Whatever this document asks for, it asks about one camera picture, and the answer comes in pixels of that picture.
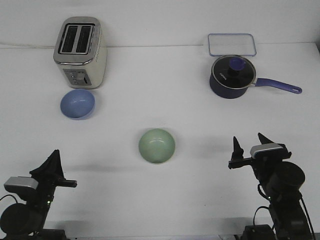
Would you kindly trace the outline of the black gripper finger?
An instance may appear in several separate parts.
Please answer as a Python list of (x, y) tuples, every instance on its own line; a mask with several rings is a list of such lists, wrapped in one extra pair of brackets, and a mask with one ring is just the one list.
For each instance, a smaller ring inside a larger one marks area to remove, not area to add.
[(232, 139), (233, 142), (233, 152), (231, 154), (231, 161), (240, 161), (243, 160), (244, 150), (241, 148), (237, 138), (234, 136)]
[(55, 180), (65, 180), (61, 164), (60, 151), (55, 149), (51, 155), (39, 167), (31, 170), (33, 178), (53, 178)]
[(257, 134), (257, 136), (258, 136), (258, 139), (259, 139), (259, 141), (260, 141), (260, 143), (262, 144), (262, 145), (265, 145), (265, 144), (271, 144), (272, 143), (272, 141), (270, 140), (270, 139), (268, 139), (266, 136), (264, 136), (262, 133), (258, 133)]

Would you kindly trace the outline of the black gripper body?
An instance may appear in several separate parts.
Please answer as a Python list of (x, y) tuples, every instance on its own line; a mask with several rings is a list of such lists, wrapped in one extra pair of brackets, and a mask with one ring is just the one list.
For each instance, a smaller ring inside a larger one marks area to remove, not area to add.
[(263, 152), (258, 158), (244, 158), (243, 150), (234, 151), (231, 160), (228, 162), (229, 169), (237, 169), (244, 166), (251, 166), (257, 180), (267, 180), (274, 172), (276, 165), (292, 155), (288, 150), (276, 150), (271, 153)]
[(56, 187), (75, 188), (76, 180), (67, 180), (58, 176), (40, 176), (32, 175), (32, 178), (38, 182), (35, 199), (32, 201), (33, 208), (49, 208), (54, 199)]

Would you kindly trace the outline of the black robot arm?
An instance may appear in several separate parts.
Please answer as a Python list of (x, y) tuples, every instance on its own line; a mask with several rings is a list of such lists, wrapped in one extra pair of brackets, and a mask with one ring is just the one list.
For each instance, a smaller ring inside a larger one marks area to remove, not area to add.
[(66, 240), (63, 229), (45, 229), (44, 225), (57, 187), (75, 188), (77, 181), (64, 176), (61, 156), (54, 150), (30, 177), (12, 176), (4, 189), (25, 201), (8, 206), (0, 216), (0, 229), (5, 240)]
[(258, 180), (257, 191), (268, 201), (272, 226), (256, 224), (245, 226), (241, 240), (314, 240), (311, 219), (300, 192), (306, 176), (296, 164), (289, 162), (292, 153), (283, 143), (275, 143), (258, 133), (259, 145), (243, 156), (237, 138), (233, 138), (233, 152), (229, 169), (251, 166)]

